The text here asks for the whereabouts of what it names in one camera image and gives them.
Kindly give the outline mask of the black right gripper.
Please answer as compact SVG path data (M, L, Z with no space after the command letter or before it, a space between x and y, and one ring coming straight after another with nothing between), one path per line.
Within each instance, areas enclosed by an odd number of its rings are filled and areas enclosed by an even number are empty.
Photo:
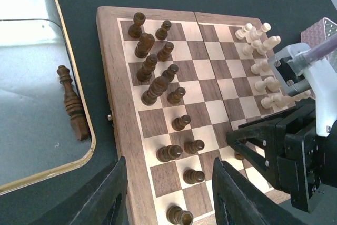
M293 207L310 213L326 188L336 187L336 124L321 137L317 123L314 104L296 105L244 123L227 133L226 140L273 188L280 185L289 192ZM263 149L265 156L249 143Z

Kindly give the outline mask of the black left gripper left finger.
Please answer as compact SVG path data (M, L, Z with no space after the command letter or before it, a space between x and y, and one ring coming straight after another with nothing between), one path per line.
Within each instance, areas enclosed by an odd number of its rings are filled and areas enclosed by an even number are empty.
M126 159L122 156L31 224L122 224L127 184Z

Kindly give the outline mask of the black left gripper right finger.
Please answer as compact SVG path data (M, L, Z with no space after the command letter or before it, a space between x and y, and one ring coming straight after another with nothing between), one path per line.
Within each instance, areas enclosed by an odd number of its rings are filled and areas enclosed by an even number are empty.
M212 189L217 224L304 224L219 158L214 160Z

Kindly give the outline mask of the dark pawn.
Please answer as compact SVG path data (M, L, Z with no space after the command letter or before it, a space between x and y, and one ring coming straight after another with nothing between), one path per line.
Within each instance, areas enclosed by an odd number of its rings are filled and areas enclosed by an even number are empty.
M186 90L183 87L178 87L175 91L171 92L168 97L167 100L170 104L178 104L181 100L181 98L185 95Z
M188 154L196 154L205 148L205 143L202 140L187 141L184 143L184 150Z
M172 121L172 128L176 131L183 130L191 122L191 117L189 115L183 115L182 117L177 117Z
M196 171L188 169L183 173L183 180L187 184L196 184L205 180L205 173L203 171Z
M176 64L171 64L165 71L163 71L161 76L165 77L169 82L172 82L178 70L179 67Z
M169 20L165 20L161 27L157 29L155 36L158 40L165 40L168 36L168 31L170 30L172 23Z
M172 42L166 42L163 48L158 52L157 59L161 62L167 61L173 49L174 44Z

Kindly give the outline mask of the dark rook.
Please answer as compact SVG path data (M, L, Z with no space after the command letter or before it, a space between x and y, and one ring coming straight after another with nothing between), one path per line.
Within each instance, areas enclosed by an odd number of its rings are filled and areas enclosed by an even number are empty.
M192 225L194 216L190 211L179 206L171 206L166 212L166 217L171 224Z
M128 29L128 34L132 38L139 38L142 34L142 25L146 16L142 12L136 12L133 17L133 24Z

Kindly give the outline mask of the dark queen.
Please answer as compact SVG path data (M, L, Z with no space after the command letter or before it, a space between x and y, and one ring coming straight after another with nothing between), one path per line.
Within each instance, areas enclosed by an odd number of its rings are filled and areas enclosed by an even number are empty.
M64 88L64 106L70 117L70 125L78 140L83 141L90 137L90 129L85 116L84 107L81 98L76 94L72 86L70 70L60 65L57 69L60 83Z

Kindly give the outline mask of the dark king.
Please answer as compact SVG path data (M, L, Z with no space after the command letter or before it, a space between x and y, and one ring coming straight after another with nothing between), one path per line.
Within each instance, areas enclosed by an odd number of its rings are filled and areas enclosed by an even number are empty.
M151 106L168 88L169 80L166 77L160 76L154 79L148 90L146 90L141 97L142 102Z

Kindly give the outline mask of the dark bishop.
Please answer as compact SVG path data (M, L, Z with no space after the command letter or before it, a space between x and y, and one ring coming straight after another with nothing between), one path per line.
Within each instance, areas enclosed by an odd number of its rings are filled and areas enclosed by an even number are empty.
M152 77L152 72L157 65L156 54L150 54L142 64L142 67L137 72L137 79L141 82L149 81Z

